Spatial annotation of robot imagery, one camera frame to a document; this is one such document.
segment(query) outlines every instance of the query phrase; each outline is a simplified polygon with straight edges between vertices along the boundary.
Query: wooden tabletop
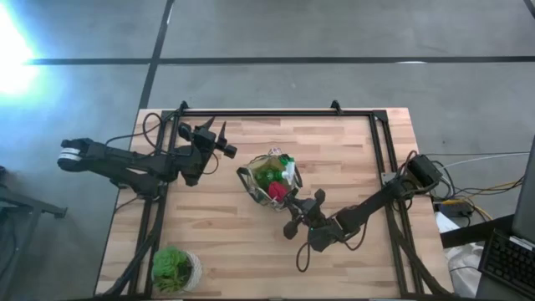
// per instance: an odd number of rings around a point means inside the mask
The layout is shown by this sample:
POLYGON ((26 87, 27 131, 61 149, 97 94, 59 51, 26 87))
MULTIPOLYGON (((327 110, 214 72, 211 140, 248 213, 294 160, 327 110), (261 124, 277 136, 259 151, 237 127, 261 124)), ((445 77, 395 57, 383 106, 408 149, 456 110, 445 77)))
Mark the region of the wooden tabletop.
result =
MULTIPOLYGON (((411 150, 418 149, 409 111, 406 108, 386 110, 395 154, 401 164, 411 150)), ((160 113, 161 110, 141 110, 135 132, 141 132, 141 121, 149 112, 160 113)), ((181 119, 191 125, 206 120, 181 119)), ((236 157, 231 160, 217 153, 217 171, 202 176, 197 186, 186 186, 181 177, 170 184, 160 240, 160 247, 174 245, 201 259, 201 282, 191 293, 170 296, 154 290, 153 297, 398 297, 384 210, 370 218, 364 244, 359 250, 351 252, 343 244, 334 244, 322 253, 312 251, 308 271, 300 273, 295 259, 298 248, 305 242, 307 229, 301 226, 299 234, 287 240, 283 226, 290 219, 289 212, 274 212, 258 205, 244 191, 236 175, 239 166, 245 166, 255 156, 266 154, 276 146, 297 162, 303 178, 300 198, 324 189, 327 196, 322 208, 326 215, 358 204, 380 188, 369 120, 346 116, 218 117, 211 131, 218 133, 223 121, 227 122, 228 142, 237 147, 236 157)), ((155 125, 154 120, 149 122, 149 128, 152 124, 155 125)), ((156 130, 150 137, 156 140, 156 130)), ((380 138, 389 170, 384 137, 380 135, 380 138)), ((184 145, 186 142, 179 140, 177 143, 184 145)), ((131 150, 152 151, 143 136, 132 140, 131 150)), ((206 172, 215 166, 212 158, 206 172)), ((122 191, 117 206, 133 196, 132 191, 122 191)), ((142 209, 142 201, 136 201, 115 214, 96 293, 109 288, 132 259, 142 209)), ((416 198, 409 216, 418 255, 431 274, 451 291, 451 278, 430 200, 416 198)), ((350 241, 352 247, 360 235, 350 241)), ((140 291, 145 282, 147 262, 148 255, 141 270, 140 291)), ((410 283, 410 267, 405 257, 404 265, 410 283)))

